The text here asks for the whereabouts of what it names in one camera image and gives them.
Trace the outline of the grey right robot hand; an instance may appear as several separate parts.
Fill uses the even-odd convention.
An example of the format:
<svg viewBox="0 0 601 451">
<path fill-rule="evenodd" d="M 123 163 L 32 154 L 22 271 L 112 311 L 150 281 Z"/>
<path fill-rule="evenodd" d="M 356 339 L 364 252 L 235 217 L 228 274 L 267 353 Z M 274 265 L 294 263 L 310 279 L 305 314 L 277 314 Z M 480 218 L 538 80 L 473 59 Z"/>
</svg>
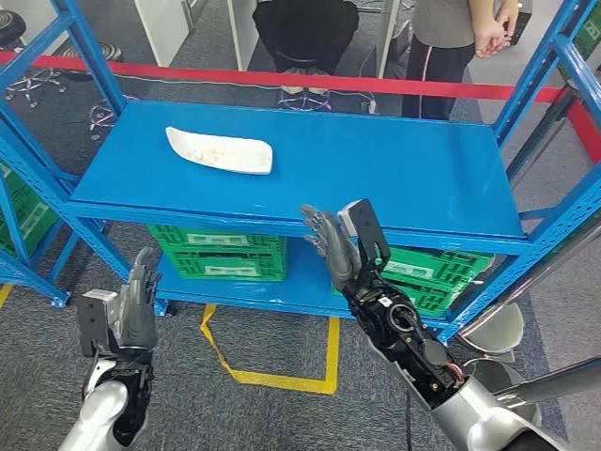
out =
<svg viewBox="0 0 601 451">
<path fill-rule="evenodd" d="M 334 288 L 342 292 L 357 277 L 360 269 L 357 247 L 333 213 L 309 204 L 301 205 L 300 212 L 303 223 L 311 231 L 304 239 L 325 260 Z"/>
</svg>

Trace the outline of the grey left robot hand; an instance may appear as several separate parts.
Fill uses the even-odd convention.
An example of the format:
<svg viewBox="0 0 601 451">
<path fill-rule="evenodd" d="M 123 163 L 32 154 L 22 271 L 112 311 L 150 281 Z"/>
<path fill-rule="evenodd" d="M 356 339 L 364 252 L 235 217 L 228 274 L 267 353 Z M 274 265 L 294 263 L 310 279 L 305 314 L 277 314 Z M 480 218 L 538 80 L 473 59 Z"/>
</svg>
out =
<svg viewBox="0 0 601 451">
<path fill-rule="evenodd" d="M 150 260 L 153 249 L 143 247 L 119 292 L 117 342 L 121 349 L 153 351 L 158 343 L 154 302 L 157 275 Z"/>
</svg>

